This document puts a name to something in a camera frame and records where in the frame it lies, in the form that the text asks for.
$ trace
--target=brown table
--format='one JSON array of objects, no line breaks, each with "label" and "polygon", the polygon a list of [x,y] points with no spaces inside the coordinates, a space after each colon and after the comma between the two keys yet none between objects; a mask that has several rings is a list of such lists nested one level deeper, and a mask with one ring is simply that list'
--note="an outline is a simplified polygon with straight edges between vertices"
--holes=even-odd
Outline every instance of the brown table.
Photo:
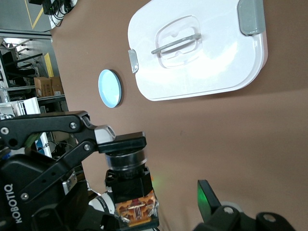
[{"label": "brown table", "polygon": [[[147,2],[79,0],[52,31],[69,110],[86,110],[94,124],[118,134],[145,131],[162,230],[192,230],[201,221],[198,179],[250,216],[273,211],[307,230],[308,2],[264,1],[269,58],[249,86],[164,102],[141,95],[128,58],[129,21]],[[97,88],[106,68],[123,82],[123,101],[114,109]],[[91,186],[103,192],[104,155],[83,165]]]}]

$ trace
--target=bolt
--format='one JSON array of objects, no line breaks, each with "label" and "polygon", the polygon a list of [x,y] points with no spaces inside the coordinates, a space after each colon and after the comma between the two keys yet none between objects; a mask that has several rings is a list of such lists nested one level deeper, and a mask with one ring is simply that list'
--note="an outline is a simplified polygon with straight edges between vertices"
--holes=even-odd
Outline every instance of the bolt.
[{"label": "bolt", "polygon": [[77,128],[77,124],[74,122],[70,123],[69,126],[71,127],[71,129]]},{"label": "bolt", "polygon": [[86,144],[85,146],[83,146],[84,150],[88,151],[90,150],[90,145]]},{"label": "bolt", "polygon": [[263,218],[265,220],[269,221],[269,222],[275,222],[276,221],[275,217],[271,214],[264,214]]},{"label": "bolt", "polygon": [[225,213],[229,213],[229,214],[233,214],[234,213],[233,209],[230,208],[230,207],[224,207],[223,211],[225,211]]},{"label": "bolt", "polygon": [[27,199],[29,199],[29,195],[27,193],[23,193],[21,194],[20,198],[23,200],[23,201],[26,201]]},{"label": "bolt", "polygon": [[6,127],[3,127],[1,128],[0,132],[3,134],[3,135],[7,135],[9,134],[10,130]]},{"label": "bolt", "polygon": [[6,221],[5,220],[0,221],[0,227],[5,226],[5,225],[6,225]]}]

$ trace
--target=gray handle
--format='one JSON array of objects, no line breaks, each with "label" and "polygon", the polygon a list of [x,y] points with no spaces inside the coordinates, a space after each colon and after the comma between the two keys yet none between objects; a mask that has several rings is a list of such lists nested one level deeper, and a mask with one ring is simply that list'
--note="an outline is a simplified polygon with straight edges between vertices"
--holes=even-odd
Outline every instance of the gray handle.
[{"label": "gray handle", "polygon": [[174,45],[177,45],[177,44],[179,44],[179,43],[181,43],[181,42],[185,42],[185,41],[187,41],[187,40],[198,40],[198,39],[200,39],[200,38],[201,38],[201,34],[190,35],[190,36],[181,38],[181,39],[179,39],[179,40],[176,40],[176,41],[174,41],[174,42],[171,42],[171,43],[169,43],[169,44],[167,44],[167,45],[165,45],[165,46],[159,47],[159,48],[155,49],[154,51],[152,51],[151,53],[152,53],[152,54],[157,54],[157,53],[161,52],[162,50],[164,50],[164,49],[166,49],[166,48],[168,48],[168,47],[172,47],[172,46],[174,46]]}]

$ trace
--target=white container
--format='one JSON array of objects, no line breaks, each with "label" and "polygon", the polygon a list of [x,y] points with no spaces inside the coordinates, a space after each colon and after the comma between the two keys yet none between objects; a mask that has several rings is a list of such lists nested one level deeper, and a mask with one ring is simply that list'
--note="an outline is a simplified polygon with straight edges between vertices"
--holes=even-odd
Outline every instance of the white container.
[{"label": "white container", "polygon": [[129,57],[149,100],[245,87],[267,59],[262,0],[152,0],[132,17]]}]

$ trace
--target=light blue lid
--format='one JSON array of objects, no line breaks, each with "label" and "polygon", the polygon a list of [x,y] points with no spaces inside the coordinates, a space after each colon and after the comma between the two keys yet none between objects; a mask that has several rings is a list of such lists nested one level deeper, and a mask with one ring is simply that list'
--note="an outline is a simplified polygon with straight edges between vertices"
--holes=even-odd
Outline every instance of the light blue lid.
[{"label": "light blue lid", "polygon": [[103,70],[98,78],[98,90],[107,107],[116,107],[121,101],[122,88],[119,78],[110,70]]}]

